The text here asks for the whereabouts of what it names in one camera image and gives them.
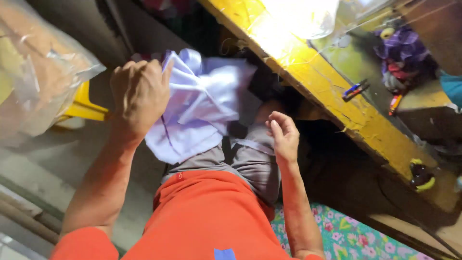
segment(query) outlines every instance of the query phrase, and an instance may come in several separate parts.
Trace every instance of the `hand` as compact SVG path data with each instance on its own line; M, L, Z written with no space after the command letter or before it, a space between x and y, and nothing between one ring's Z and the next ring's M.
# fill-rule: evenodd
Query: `hand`
M165 112L170 99L171 61L162 73L159 61L127 62L117 67L110 85L115 101L112 134L138 145Z
M274 152L278 165L297 163L300 134L292 118L273 111L265 124L270 129L267 134L274 137Z

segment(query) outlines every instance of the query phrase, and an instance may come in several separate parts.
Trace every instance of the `orange shirt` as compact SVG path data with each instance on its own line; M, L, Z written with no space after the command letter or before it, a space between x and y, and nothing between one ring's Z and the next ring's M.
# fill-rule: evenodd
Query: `orange shirt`
M179 173L159 188L154 207L143 236L122 259L289 259L265 215L273 211L232 173ZM67 234L51 256L117 258L115 247L97 228ZM320 259L310 255L305 260Z

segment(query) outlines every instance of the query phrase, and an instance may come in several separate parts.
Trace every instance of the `yellow plastic stool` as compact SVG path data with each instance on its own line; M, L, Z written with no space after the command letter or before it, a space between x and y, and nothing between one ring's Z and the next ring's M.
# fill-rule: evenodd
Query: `yellow plastic stool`
M69 109L62 114L56 123L68 120L73 117L80 117L85 119L104 121L109 116L109 110L104 107L95 105L90 102L88 91L90 89L90 82L84 82L79 86L74 97L74 101Z

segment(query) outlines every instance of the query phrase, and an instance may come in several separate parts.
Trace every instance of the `person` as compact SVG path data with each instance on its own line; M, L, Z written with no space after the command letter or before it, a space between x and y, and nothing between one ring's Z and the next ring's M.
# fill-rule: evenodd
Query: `person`
M168 64L162 72L153 60L114 70L111 132L66 210L51 259L118 259L110 242L112 228L135 150L169 101L172 68ZM143 236L122 259L288 259L269 222L280 183L292 256L324 259L297 163L299 132L277 110L277 102L263 104L246 137L275 156L238 146L228 165L219 145L174 165L155 195Z

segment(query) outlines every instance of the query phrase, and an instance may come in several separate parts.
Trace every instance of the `floral mat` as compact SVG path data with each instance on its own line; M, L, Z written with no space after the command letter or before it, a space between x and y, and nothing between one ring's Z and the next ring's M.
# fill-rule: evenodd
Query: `floral mat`
M319 203L311 208L322 234L327 260L433 260L377 230ZM271 222L281 247L290 255L282 204Z

